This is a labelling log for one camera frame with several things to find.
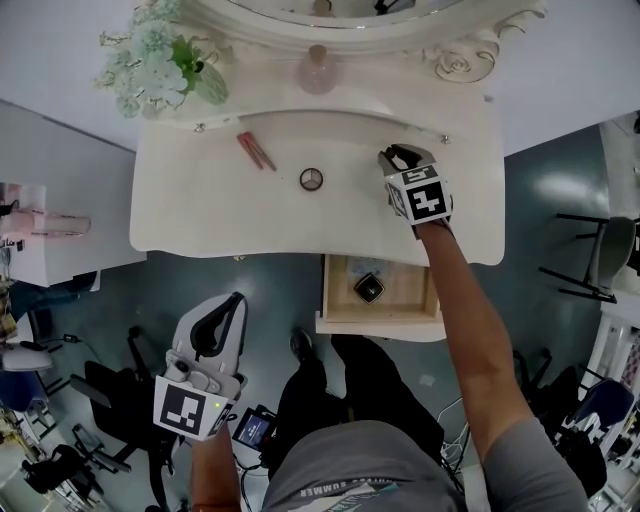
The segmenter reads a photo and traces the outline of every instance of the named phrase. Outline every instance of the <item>round compact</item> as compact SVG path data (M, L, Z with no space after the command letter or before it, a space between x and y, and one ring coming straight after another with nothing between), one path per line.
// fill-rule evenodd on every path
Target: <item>round compact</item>
M324 183L324 176L315 167L310 167L302 171L300 175L300 185L308 192L315 192Z

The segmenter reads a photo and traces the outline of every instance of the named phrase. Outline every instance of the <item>gray t-shirt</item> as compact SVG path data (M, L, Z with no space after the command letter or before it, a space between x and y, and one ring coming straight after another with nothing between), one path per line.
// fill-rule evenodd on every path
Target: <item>gray t-shirt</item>
M538 420L507 430L485 463L493 512L577 512L587 497ZM464 512L447 474L411 438L378 421L319 430L289 452L263 511Z

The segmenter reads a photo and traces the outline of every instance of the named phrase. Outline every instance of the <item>person's arm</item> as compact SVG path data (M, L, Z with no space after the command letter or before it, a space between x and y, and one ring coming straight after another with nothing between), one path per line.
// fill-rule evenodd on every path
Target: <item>person's arm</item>
M533 418L515 377L509 335L458 243L442 226L420 224L447 342L480 460L501 434Z
M192 453L192 510L240 512L240 485L227 425L213 439L194 443Z

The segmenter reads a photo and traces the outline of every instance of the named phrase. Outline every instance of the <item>open drawer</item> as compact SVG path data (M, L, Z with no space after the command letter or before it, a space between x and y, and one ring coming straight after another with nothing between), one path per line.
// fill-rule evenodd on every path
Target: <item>open drawer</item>
M354 286L369 272L385 287L372 304L364 302L354 291ZM420 342L443 339L444 326L429 268L325 256L322 311L316 320L316 331Z

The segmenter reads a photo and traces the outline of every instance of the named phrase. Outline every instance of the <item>perfume bottle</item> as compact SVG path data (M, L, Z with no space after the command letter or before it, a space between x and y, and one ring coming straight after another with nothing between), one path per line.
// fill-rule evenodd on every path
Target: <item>perfume bottle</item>
M298 65L298 84L309 94L327 94L337 84L338 65L322 45L309 48Z

